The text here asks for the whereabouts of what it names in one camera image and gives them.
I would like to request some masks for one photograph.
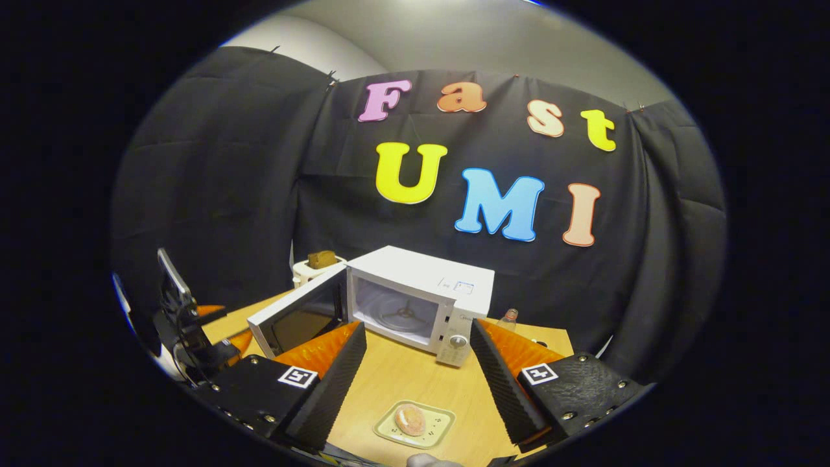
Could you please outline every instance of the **open microwave door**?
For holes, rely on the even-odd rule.
[[[346,267],[337,264],[248,318],[267,358],[347,323]]]

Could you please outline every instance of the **white microwave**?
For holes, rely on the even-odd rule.
[[[461,366],[472,320],[490,310],[494,272],[386,246],[318,276],[248,318],[265,356],[355,320]]]

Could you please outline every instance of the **orange letter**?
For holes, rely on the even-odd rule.
[[[599,198],[599,190],[589,184],[570,184],[568,191],[574,196],[571,210],[571,224],[562,239],[577,247],[593,245],[591,224],[593,223],[593,204]]]
[[[565,125],[557,118],[562,116],[562,111],[556,104],[533,99],[527,103],[527,111],[531,115],[527,117],[527,124],[536,133],[559,138],[565,132]]]
[[[476,83],[452,83],[441,89],[444,96],[438,99],[438,110],[442,112],[478,112],[487,107],[484,91]]]

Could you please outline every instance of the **hand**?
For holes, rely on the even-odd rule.
[[[407,459],[407,467],[464,467],[450,460],[439,460],[427,453],[415,454]]]

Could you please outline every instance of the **wooden table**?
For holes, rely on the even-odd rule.
[[[203,329],[211,342],[219,342],[247,328],[247,319],[288,292],[229,313]],[[516,333],[545,342],[553,351],[571,356],[564,329],[518,324]],[[465,467],[487,465],[494,457],[520,454],[510,443],[496,403],[487,386],[475,353],[461,368],[439,365],[435,356],[404,346],[369,330],[366,354],[354,377],[329,434],[329,443],[348,452],[391,467],[405,467],[411,455],[426,452]],[[262,355],[256,340],[243,356]],[[398,401],[408,399],[451,410],[456,422],[437,446],[429,450],[400,445],[373,432],[373,426]]]

